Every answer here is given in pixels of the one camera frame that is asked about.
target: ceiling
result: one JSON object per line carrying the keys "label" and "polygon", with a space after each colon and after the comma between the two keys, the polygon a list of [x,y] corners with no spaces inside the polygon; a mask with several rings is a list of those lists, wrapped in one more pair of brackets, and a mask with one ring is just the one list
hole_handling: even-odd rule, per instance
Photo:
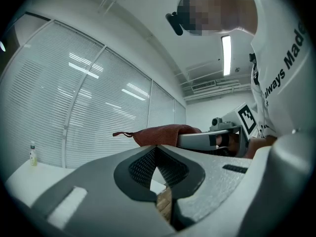
{"label": "ceiling", "polygon": [[[182,36],[177,36],[165,19],[167,13],[176,10],[177,2],[178,0],[106,0],[100,6],[106,6],[109,10],[118,10],[120,7],[120,11],[126,10],[135,17],[128,17],[127,20],[136,28],[141,26],[139,31],[146,32],[144,37],[169,61],[185,95],[190,95],[193,93],[192,84],[223,78],[223,35],[202,37],[184,32]],[[250,83],[252,64],[248,55],[253,53],[250,45],[252,36],[238,30],[229,34],[232,37],[232,68],[231,74],[226,78],[237,76],[240,83]]]}

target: window blind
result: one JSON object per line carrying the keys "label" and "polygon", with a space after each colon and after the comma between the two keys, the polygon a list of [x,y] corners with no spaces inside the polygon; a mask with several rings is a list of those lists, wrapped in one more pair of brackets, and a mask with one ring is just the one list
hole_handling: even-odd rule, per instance
{"label": "window blind", "polygon": [[71,113],[66,167],[138,147],[133,138],[113,137],[147,126],[151,80],[106,48],[82,84]]}
{"label": "window blind", "polygon": [[102,45],[51,22],[16,54],[1,85],[2,163],[11,174],[29,159],[62,166],[65,118],[88,61]]}
{"label": "window blind", "polygon": [[155,82],[152,87],[148,127],[174,124],[174,99]]}
{"label": "window blind", "polygon": [[177,100],[175,100],[174,109],[175,109],[175,123],[186,124],[187,123],[186,109]]}

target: air vent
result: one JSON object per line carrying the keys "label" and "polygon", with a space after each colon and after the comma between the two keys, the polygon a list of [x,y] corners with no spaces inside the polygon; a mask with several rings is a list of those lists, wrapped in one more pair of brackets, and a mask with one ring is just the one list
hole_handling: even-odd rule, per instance
{"label": "air vent", "polygon": [[196,90],[200,90],[200,89],[206,89],[206,88],[210,88],[210,87],[214,87],[216,86],[215,81],[207,81],[207,82],[203,82],[203,83],[199,83],[199,84],[195,84],[192,86],[192,90],[196,91]]}

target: small bottle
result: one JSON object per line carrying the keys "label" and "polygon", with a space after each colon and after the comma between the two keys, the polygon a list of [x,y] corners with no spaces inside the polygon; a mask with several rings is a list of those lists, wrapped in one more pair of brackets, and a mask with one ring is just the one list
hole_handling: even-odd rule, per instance
{"label": "small bottle", "polygon": [[31,141],[31,151],[30,151],[30,163],[32,166],[37,166],[38,158],[35,152],[35,142]]}

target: wooden surface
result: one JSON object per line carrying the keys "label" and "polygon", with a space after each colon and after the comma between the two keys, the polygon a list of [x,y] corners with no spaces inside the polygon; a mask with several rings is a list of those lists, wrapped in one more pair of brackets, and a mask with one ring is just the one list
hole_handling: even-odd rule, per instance
{"label": "wooden surface", "polygon": [[170,223],[171,218],[171,189],[169,187],[157,196],[157,210]]}

